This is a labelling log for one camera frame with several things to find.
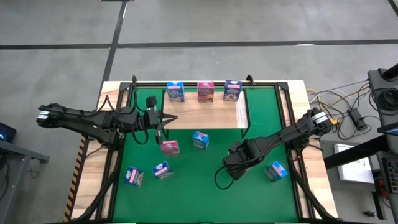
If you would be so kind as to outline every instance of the gray floor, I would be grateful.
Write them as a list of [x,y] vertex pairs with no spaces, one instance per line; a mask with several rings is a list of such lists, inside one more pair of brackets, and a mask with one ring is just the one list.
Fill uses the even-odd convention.
[[[110,43],[120,6],[95,0],[0,0],[0,45]],[[398,17],[387,0],[136,0],[127,5],[119,43],[370,39],[398,39]],[[51,155],[45,166],[32,163],[40,176],[25,178],[13,223],[62,220],[80,137],[39,128],[37,107],[58,102],[92,110],[108,52],[0,50],[1,121],[17,128],[16,144]],[[398,45],[118,49],[109,79],[130,80],[135,74],[140,80],[220,80],[250,73],[258,80],[302,79],[307,88],[323,90],[365,80],[368,70],[397,62]],[[346,110],[343,103],[337,107]],[[359,110],[377,115],[365,99]],[[366,122],[379,125],[372,118]],[[377,136],[375,128],[351,141]],[[344,132],[352,131],[346,122]],[[370,193],[333,189],[333,196],[344,220],[393,223],[390,211],[389,221],[361,214],[374,210]]]

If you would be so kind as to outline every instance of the purple cereal box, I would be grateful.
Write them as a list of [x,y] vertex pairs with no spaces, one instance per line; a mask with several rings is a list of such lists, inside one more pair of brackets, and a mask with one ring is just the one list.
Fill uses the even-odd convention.
[[198,82],[198,100],[199,102],[213,102],[214,83],[213,81]]
[[180,148],[178,146],[177,140],[164,141],[161,145],[162,152],[166,156],[176,156],[180,154]]

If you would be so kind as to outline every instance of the green surface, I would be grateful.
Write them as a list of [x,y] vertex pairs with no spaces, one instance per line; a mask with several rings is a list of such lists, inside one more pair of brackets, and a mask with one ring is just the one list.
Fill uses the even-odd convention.
[[[185,91],[196,91],[186,88]],[[161,88],[140,88],[138,104],[155,95],[161,107]],[[247,88],[251,127],[247,138],[268,136],[281,129],[276,94],[273,88]],[[214,174],[227,156],[229,146],[242,141],[238,129],[200,130],[209,134],[208,149],[192,146],[195,130],[170,130],[169,139],[177,140],[179,156],[163,155],[149,131],[149,142],[143,146],[127,135],[119,179],[114,222],[294,222],[297,221],[290,176],[272,183],[264,168],[278,160],[287,168],[284,146],[275,148],[263,163],[247,171],[228,190],[213,182]],[[144,139],[143,133],[137,133]],[[159,180],[152,168],[167,161],[174,174]],[[140,188],[124,183],[127,167],[145,172]],[[229,184],[231,177],[221,171],[218,182]]]

